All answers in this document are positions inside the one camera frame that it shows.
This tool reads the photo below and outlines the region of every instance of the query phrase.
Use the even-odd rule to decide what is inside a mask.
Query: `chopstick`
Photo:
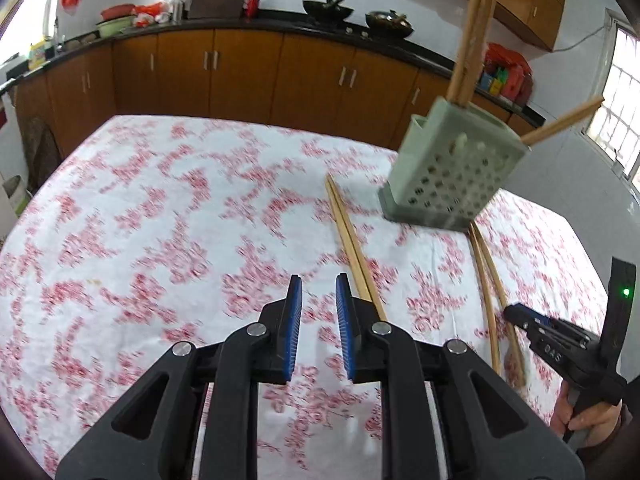
[[[578,121],[581,121],[584,118],[589,117],[590,115],[593,115],[598,111],[598,108],[600,108],[603,102],[604,102],[603,96],[596,96],[593,99],[581,104],[574,110],[568,113],[565,113],[557,121],[554,121],[549,124],[545,124],[541,128],[538,128],[537,130],[533,130],[532,132],[529,132],[528,134],[523,135],[522,137],[520,137],[520,140],[522,141],[523,144],[526,144],[527,146],[533,146],[534,144],[542,142],[543,140],[548,139],[552,135],[555,135],[556,133],[567,129],[572,124],[575,124]]]
[[[340,239],[342,240],[342,246],[344,247],[344,251],[347,253],[351,273],[353,274],[353,279],[356,281],[358,294],[361,299],[373,303],[376,307],[376,311],[378,312],[380,321],[386,321],[385,309],[382,306],[382,300],[380,299],[378,288],[371,276],[369,264],[367,263],[364,254],[362,254],[360,242],[358,241],[355,229],[353,228],[347,209],[342,201],[340,190],[338,190],[338,187],[329,174],[326,176],[324,184],[326,186],[327,193],[329,194],[335,223],[338,226],[338,232],[340,233]]]
[[[473,228],[469,229],[469,239],[471,240],[471,248],[474,252],[476,267],[478,268],[478,275],[480,277],[482,296],[484,298],[484,313],[489,329],[489,343],[491,346],[491,366],[494,372],[500,375],[500,347],[498,346],[498,330],[495,326],[494,306],[491,301],[491,294],[489,293],[489,283],[487,281],[484,263],[482,262],[482,254],[478,246],[476,231]]]
[[[494,260],[491,257],[491,253],[489,252],[489,247],[487,247],[484,238],[482,238],[482,233],[480,232],[480,229],[478,229],[478,225],[473,220],[471,221],[471,229],[475,231],[478,245],[482,251],[482,254],[484,255],[484,260],[486,261],[486,266],[489,269],[489,273],[494,280],[495,290],[498,293],[498,300],[500,301],[500,307],[503,310],[507,306],[508,302],[507,295],[504,292],[504,287],[502,286],[502,282],[500,280],[500,276],[498,275],[498,269],[496,269],[495,267]],[[524,355],[522,354],[522,349],[520,348],[520,343],[518,341],[518,336],[516,335],[515,327],[511,323],[507,323],[506,325],[507,338],[509,339],[509,346],[515,364],[515,386],[517,388],[523,388],[526,384]]]
[[[482,51],[495,3],[496,0],[469,0],[465,30],[447,89],[447,101],[458,106],[466,107],[473,97],[482,70]]]

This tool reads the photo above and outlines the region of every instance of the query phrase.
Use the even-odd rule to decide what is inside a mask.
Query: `tablecloth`
[[[224,340],[283,298],[296,273],[298,358],[291,383],[260,387],[259,475],[378,478],[380,392],[351,384],[342,366],[333,291],[348,264],[325,174],[389,321],[434,344],[459,337],[490,362],[465,235],[382,218],[377,190],[395,157],[221,120],[119,116],[100,127],[34,197],[0,255],[0,404],[38,462],[53,475],[172,343]],[[606,294],[566,220],[501,190],[478,224],[510,301],[599,332]],[[521,394],[549,420],[559,378],[520,337]]]

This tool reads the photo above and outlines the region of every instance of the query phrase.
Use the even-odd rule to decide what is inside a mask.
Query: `cable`
[[[572,48],[575,48],[576,46],[580,45],[581,43],[587,41],[591,36],[595,36],[596,34],[598,34],[603,28],[606,28],[607,25],[603,25],[602,27],[598,28],[597,30],[594,30],[591,34],[589,34],[588,36],[585,36],[584,38],[582,38],[580,41],[578,41],[578,43],[572,44],[572,46],[568,46],[567,48],[558,48],[557,50],[554,50],[554,52],[566,52],[567,50],[571,50]]]

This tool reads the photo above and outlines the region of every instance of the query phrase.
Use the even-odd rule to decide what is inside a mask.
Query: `cabinet handle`
[[[340,79],[338,80],[338,86],[342,86],[342,83],[344,83],[344,76],[347,73],[347,67],[343,66],[342,67],[342,73],[340,74]]]

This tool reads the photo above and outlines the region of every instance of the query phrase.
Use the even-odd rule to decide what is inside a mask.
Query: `silver bolt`
[[[391,334],[391,325],[389,325],[389,323],[385,323],[384,321],[379,321],[371,325],[371,331],[374,334],[378,335],[389,335]]]
[[[174,347],[171,348],[171,351],[178,357],[184,357],[185,355],[189,355],[191,353],[191,343],[187,341],[177,342]]]
[[[248,333],[248,335],[258,337],[267,333],[267,327],[265,327],[262,323],[251,323],[251,325],[246,328],[246,332]]]
[[[460,355],[466,352],[466,343],[460,339],[452,339],[447,341],[447,350],[452,354]]]

